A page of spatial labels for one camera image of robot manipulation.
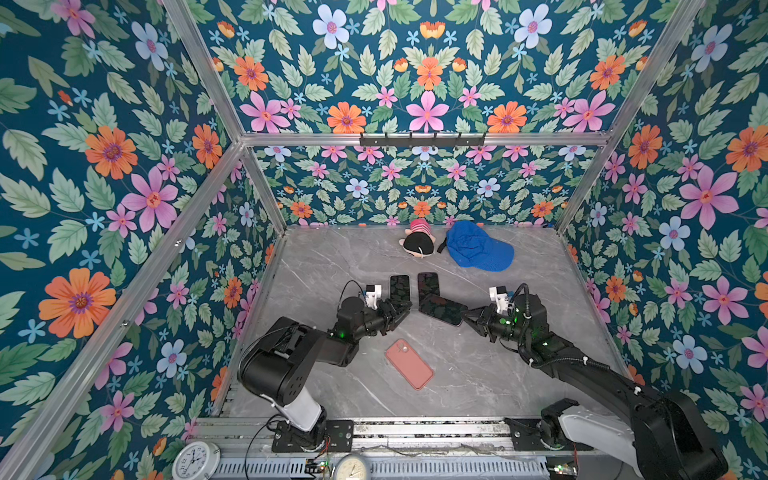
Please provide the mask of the pink phone case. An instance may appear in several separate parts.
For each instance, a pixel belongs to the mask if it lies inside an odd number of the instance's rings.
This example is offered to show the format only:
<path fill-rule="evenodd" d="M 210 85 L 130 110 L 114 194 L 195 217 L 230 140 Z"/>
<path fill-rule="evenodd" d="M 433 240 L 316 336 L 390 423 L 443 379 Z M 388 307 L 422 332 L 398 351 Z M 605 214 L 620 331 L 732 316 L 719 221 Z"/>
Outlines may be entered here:
<path fill-rule="evenodd" d="M 434 377 L 433 369 L 404 339 L 387 348 L 385 357 L 414 390 L 423 389 Z"/>

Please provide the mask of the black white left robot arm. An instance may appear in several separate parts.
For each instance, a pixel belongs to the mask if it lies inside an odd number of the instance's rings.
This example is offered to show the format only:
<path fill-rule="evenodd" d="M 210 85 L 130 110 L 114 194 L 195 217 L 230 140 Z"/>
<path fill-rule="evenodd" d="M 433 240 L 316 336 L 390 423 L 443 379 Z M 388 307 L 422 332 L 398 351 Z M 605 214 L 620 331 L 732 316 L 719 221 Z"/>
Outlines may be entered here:
<path fill-rule="evenodd" d="M 411 308 L 409 300 L 380 300 L 370 307 L 362 298 L 348 297 L 326 332 L 283 316 L 243 354 L 237 380 L 278 411 L 295 445 L 314 450 L 328 438 L 326 409 L 306 389 L 314 365 L 348 366 L 363 338 L 393 331 Z"/>

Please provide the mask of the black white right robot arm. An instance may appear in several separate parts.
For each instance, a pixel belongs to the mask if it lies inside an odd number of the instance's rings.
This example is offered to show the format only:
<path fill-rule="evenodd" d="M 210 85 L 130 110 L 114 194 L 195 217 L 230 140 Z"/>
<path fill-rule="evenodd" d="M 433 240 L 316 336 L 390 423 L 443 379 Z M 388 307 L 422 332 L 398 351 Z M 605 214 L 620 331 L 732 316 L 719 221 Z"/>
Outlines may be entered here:
<path fill-rule="evenodd" d="M 722 448 L 693 400 L 661 393 L 598 362 L 551 330 L 536 295 L 515 294 L 500 305 L 467 310 L 476 333 L 512 349 L 530 368 L 571 385 L 608 410 L 589 411 L 562 399 L 544 408 L 538 424 L 550 449 L 587 445 L 632 467 L 644 479 L 719 479 L 729 470 Z"/>

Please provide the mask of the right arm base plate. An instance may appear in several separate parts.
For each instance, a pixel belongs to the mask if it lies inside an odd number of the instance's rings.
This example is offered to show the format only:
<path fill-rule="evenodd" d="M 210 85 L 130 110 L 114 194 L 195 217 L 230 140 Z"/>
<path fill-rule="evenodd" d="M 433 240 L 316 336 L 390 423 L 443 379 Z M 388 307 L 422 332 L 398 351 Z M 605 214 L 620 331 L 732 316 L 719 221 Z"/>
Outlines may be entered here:
<path fill-rule="evenodd" d="M 562 451 L 576 449 L 592 451 L 593 448 L 574 443 L 552 421 L 541 418 L 512 418 L 504 417 L 503 422 L 510 430 L 510 438 L 516 450 Z"/>

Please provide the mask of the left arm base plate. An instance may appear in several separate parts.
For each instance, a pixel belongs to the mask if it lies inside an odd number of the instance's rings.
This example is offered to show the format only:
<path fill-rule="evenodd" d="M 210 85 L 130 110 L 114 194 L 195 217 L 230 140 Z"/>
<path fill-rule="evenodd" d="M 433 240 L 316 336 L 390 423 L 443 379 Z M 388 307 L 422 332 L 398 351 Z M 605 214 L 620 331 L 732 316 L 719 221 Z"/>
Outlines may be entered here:
<path fill-rule="evenodd" d="M 273 453 L 349 453 L 354 438 L 351 420 L 325 420 L 304 432 L 287 421 L 277 424 L 271 451 Z"/>

